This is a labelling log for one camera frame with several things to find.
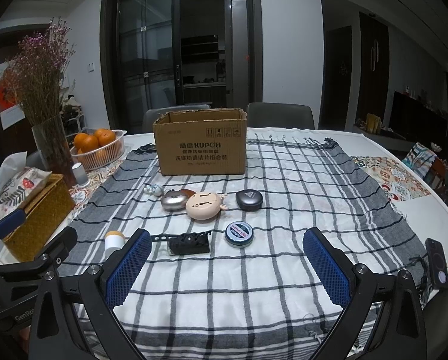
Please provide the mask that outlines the glass vase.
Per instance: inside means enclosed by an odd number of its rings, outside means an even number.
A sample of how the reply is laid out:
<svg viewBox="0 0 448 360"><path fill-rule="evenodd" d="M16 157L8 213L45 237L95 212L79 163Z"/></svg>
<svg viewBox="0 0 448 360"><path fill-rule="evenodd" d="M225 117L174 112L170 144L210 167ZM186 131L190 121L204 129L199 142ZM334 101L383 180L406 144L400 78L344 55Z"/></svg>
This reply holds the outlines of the glass vase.
<svg viewBox="0 0 448 360"><path fill-rule="evenodd" d="M73 160L60 116L53 116L33 126L32 132L45 170L62 175L68 188L72 188L77 182L72 171Z"/></svg>

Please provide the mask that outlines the patterned table runner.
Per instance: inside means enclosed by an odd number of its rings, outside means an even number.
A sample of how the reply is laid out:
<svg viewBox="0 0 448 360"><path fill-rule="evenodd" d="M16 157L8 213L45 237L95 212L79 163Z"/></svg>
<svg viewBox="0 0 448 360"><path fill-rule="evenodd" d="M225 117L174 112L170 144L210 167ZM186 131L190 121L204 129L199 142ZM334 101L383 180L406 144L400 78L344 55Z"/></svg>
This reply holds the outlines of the patterned table runner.
<svg viewBox="0 0 448 360"><path fill-rule="evenodd" d="M357 166L374 178L388 197L404 202L425 197L430 192L407 170L388 157L353 157Z"/></svg>

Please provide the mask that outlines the silver oval case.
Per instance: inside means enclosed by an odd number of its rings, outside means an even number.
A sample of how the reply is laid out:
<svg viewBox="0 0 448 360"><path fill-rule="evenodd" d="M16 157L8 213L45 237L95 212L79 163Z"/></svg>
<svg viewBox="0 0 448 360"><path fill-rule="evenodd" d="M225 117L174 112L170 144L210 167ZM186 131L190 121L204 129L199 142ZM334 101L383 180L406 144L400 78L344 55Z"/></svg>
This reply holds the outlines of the silver oval case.
<svg viewBox="0 0 448 360"><path fill-rule="evenodd" d="M172 190L164 194L160 202L165 211L174 212L184 210L188 199L189 196L185 192Z"/></svg>

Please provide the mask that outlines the white jar yellow lid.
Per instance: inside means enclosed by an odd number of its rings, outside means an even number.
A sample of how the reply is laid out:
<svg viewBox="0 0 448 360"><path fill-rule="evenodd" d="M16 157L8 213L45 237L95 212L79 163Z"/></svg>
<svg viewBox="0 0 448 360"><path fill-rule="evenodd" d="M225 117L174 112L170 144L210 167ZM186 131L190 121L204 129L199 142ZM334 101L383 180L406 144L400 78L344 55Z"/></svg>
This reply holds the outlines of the white jar yellow lid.
<svg viewBox="0 0 448 360"><path fill-rule="evenodd" d="M104 236L104 257L108 258L114 251L121 250L125 245L122 232L109 231Z"/></svg>

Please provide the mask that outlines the brown cardboard box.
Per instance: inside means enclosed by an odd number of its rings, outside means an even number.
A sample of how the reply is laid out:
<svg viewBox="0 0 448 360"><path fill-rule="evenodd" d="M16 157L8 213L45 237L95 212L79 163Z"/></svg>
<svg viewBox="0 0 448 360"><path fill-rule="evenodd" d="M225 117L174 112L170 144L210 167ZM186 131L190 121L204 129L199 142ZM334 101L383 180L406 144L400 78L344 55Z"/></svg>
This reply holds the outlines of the brown cardboard box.
<svg viewBox="0 0 448 360"><path fill-rule="evenodd" d="M164 176L240 175L247 155L247 114L240 108L173 111L153 124Z"/></svg>

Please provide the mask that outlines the white fruit basket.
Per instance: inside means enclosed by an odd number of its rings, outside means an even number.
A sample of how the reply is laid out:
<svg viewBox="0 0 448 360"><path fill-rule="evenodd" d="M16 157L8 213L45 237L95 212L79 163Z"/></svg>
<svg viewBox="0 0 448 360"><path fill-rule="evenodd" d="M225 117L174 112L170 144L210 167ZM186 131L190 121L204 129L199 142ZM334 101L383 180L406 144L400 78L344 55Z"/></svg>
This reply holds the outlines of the white fruit basket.
<svg viewBox="0 0 448 360"><path fill-rule="evenodd" d="M99 128L85 128L81 133L95 135L95 131L98 129ZM85 170L88 172L107 166L116 161L125 152L124 139L127 131L114 129L113 132L116 135L115 141L109 145L99 147L98 150L93 150L88 153L82 153L81 150L76 151L76 148L73 146L73 139L77 133L68 136L68 143L70 144L70 153L73 162L82 163Z"/></svg>

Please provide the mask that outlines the blue white doll figure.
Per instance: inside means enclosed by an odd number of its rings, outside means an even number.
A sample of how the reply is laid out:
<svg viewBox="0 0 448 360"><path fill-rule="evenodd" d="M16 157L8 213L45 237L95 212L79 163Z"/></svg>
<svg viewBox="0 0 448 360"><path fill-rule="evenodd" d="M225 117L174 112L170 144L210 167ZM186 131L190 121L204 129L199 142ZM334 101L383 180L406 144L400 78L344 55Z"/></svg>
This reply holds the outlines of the blue white doll figure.
<svg viewBox="0 0 448 360"><path fill-rule="evenodd" d="M143 187L143 191L145 194L153 195L155 197L164 195L164 188L159 184L145 184Z"/></svg>

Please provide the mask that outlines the tissue pack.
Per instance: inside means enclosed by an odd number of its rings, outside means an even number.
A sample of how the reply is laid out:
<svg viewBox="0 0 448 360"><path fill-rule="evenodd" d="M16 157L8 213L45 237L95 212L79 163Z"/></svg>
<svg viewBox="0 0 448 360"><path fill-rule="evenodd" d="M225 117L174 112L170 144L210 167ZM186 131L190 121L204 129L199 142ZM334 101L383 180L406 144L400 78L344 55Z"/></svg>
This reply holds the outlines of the tissue pack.
<svg viewBox="0 0 448 360"><path fill-rule="evenodd" d="M0 219L25 208L47 185L51 172L26 165L27 152L9 155L0 166Z"/></svg>

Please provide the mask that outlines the black plastic gadget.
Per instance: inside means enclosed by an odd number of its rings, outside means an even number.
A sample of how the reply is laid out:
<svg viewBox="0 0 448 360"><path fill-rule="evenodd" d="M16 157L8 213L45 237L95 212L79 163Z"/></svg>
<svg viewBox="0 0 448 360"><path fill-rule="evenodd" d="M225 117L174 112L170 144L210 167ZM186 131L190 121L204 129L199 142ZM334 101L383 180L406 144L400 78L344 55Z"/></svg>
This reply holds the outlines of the black plastic gadget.
<svg viewBox="0 0 448 360"><path fill-rule="evenodd" d="M151 236L151 239L153 242L166 243L170 255L184 256L209 253L209 234L210 232L192 232L169 235L160 234Z"/></svg>

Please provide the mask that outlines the dark round earbud case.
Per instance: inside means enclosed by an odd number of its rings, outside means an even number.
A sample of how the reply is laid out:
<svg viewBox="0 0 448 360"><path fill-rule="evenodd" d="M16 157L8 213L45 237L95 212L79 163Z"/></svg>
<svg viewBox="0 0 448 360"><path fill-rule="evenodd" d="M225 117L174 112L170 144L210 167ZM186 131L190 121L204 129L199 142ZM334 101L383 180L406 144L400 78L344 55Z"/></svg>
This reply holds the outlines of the dark round earbud case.
<svg viewBox="0 0 448 360"><path fill-rule="evenodd" d="M244 189L235 194L236 203L242 211L258 211L263 205L263 195L255 189Z"/></svg>

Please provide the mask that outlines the orange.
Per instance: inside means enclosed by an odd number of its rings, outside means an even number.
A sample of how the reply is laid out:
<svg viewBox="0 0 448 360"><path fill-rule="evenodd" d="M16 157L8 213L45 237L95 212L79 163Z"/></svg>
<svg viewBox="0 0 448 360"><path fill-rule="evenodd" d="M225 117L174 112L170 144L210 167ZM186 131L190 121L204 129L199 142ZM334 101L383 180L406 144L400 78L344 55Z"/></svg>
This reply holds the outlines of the orange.
<svg viewBox="0 0 448 360"><path fill-rule="evenodd" d="M95 136L98 139L100 147L111 144L116 139L116 135L112 130L100 128L95 131Z"/></svg>
<svg viewBox="0 0 448 360"><path fill-rule="evenodd" d="M87 133L78 133L75 135L73 139L73 146L76 148L76 151L80 150L84 141L87 139L88 134Z"/></svg>
<svg viewBox="0 0 448 360"><path fill-rule="evenodd" d="M100 147L98 138L95 135L85 135L81 142L81 152L88 153L93 150L98 150Z"/></svg>

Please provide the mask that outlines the beige round deer toy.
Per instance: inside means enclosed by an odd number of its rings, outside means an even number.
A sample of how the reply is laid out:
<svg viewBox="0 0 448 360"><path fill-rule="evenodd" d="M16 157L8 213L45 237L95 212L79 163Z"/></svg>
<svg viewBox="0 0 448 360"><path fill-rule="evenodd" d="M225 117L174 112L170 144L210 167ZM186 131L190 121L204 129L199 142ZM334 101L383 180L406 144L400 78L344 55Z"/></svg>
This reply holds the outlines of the beige round deer toy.
<svg viewBox="0 0 448 360"><path fill-rule="evenodd" d="M186 213L198 221L212 219L227 209L224 204L226 197L226 193L200 192L193 194L186 202Z"/></svg>

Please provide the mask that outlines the dried purple flowers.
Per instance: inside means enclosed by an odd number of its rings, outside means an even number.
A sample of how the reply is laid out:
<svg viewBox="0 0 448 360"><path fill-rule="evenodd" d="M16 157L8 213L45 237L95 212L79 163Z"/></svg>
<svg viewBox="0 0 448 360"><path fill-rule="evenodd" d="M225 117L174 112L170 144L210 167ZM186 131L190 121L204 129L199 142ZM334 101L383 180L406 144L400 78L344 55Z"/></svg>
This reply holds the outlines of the dried purple flowers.
<svg viewBox="0 0 448 360"><path fill-rule="evenodd" d="M64 100L61 77L74 55L69 32L68 23L57 18L46 30L24 36L2 75L11 99L32 126L60 113Z"/></svg>

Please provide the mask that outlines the round green tin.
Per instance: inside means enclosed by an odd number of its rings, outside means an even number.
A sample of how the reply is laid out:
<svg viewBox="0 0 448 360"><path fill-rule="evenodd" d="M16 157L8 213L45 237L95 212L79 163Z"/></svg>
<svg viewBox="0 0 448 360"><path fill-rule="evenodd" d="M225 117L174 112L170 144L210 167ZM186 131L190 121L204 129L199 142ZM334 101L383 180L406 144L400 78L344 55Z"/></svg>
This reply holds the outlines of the round green tin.
<svg viewBox="0 0 448 360"><path fill-rule="evenodd" d="M225 240L236 248L250 245L254 239L253 227L247 222L233 222L225 229Z"/></svg>

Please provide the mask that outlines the brown wooden piece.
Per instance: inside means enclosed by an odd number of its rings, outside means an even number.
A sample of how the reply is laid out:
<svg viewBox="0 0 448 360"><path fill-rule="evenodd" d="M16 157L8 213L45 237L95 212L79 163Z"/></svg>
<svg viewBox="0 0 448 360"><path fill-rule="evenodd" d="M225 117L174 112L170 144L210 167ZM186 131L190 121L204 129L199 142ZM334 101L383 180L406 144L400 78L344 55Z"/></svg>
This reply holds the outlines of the brown wooden piece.
<svg viewBox="0 0 448 360"><path fill-rule="evenodd" d="M195 191L190 189L179 189L179 192L182 194L186 194L187 197L191 197L195 194Z"/></svg>

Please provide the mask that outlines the grey chair right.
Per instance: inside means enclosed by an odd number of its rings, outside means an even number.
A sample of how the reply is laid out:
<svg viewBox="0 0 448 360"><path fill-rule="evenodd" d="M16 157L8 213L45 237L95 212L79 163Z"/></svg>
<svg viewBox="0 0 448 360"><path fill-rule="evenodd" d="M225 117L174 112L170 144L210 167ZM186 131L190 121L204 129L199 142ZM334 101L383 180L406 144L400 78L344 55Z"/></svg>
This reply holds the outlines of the grey chair right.
<svg viewBox="0 0 448 360"><path fill-rule="evenodd" d="M252 102L248 105L248 127L315 129L313 112L299 104Z"/></svg>

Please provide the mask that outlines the small white cylinder speaker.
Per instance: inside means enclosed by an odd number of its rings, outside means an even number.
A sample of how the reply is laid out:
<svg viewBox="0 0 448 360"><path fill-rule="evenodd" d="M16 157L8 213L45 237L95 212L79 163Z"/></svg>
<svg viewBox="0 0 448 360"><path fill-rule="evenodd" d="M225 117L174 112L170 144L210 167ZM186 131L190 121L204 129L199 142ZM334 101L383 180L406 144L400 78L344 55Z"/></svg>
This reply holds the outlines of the small white cylinder speaker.
<svg viewBox="0 0 448 360"><path fill-rule="evenodd" d="M85 187L90 183L90 180L82 163L73 164L72 171L79 186Z"/></svg>

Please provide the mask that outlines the grey checked tablecloth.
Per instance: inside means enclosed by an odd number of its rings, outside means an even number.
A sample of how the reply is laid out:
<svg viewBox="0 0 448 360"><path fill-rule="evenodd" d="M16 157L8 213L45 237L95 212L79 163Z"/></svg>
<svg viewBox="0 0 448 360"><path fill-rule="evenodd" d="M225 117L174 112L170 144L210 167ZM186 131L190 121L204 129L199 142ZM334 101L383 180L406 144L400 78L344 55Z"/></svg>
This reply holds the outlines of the grey checked tablecloth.
<svg viewBox="0 0 448 360"><path fill-rule="evenodd" d="M353 263L408 270L426 289L422 242L378 183L333 140L253 136L242 175L160 172L140 149L73 220L77 245L60 268L102 263L106 232L202 234L208 249L157 241L116 315L148 359L307 359L337 320L304 252L318 228Z"/></svg>

